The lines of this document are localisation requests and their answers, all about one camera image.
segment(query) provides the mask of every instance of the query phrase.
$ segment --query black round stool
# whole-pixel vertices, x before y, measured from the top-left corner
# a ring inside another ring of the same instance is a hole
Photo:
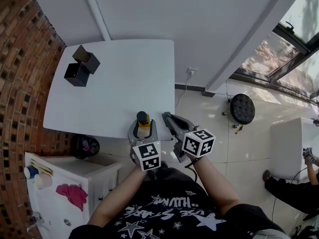
[[[229,111],[223,112],[223,115],[231,114],[237,124],[233,128],[241,125],[247,125],[253,121],[255,117],[255,106],[249,96],[245,94],[237,94],[233,98],[228,99]]]

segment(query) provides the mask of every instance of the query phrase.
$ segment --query faucet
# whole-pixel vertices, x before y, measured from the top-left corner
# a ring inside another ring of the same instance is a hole
[[[44,223],[44,219],[41,218],[39,212],[33,212],[31,216],[29,217],[34,217],[35,218],[35,223],[30,225],[29,227],[26,228],[26,232],[29,233],[29,231],[33,228],[36,228]]]

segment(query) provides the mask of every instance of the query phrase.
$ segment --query pink cloth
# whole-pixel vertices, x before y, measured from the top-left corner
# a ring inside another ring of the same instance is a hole
[[[88,194],[86,194],[81,187],[77,185],[69,186],[67,184],[63,184],[57,186],[55,192],[62,196],[66,196],[71,204],[83,211],[83,204],[86,203],[86,197]]]

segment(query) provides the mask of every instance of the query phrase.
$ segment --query white desk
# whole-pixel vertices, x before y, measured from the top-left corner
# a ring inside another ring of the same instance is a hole
[[[127,138],[136,113],[156,121],[160,140],[170,139],[161,114],[174,114],[174,43],[115,40],[83,44],[100,66],[86,87],[64,79],[79,45],[67,47],[56,69],[44,115],[45,128]]]

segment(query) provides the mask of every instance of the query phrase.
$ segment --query white power cord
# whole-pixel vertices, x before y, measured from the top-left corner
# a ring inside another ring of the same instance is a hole
[[[175,108],[179,105],[179,101],[181,100],[181,98],[186,94],[186,91],[187,91],[187,83],[188,83],[188,80],[194,75],[194,72],[191,71],[189,74],[188,74],[188,77],[187,77],[187,80],[186,80],[186,88],[185,88],[185,92],[183,93],[183,95],[180,96],[180,98],[178,99],[178,102],[177,102],[177,105],[175,106]]]

